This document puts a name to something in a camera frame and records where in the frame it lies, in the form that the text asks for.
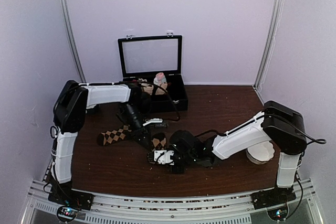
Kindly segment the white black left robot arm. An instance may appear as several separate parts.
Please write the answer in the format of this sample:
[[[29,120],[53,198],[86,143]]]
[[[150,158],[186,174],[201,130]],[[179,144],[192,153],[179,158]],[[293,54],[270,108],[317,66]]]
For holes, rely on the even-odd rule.
[[[53,107],[52,163],[47,183],[51,185],[49,201],[66,206],[90,208],[93,195],[72,188],[72,160],[75,141],[95,107],[117,103],[119,118],[131,136],[143,147],[150,148],[151,132],[141,111],[144,92],[135,83],[78,83],[69,80]]]

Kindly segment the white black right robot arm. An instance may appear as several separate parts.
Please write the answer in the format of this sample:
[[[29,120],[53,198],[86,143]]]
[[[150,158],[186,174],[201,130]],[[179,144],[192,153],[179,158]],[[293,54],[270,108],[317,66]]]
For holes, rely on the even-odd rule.
[[[181,174],[187,164],[212,167],[216,162],[245,151],[250,160],[268,162],[274,156],[274,146],[280,149],[276,183],[273,189],[253,193],[256,209],[284,204],[296,199],[293,190],[301,158],[308,145],[325,144],[305,132],[303,116],[275,101],[264,104],[263,110],[238,127],[219,133],[202,142],[198,135],[186,130],[174,132],[169,146],[148,153],[150,163],[169,165],[171,172]]]

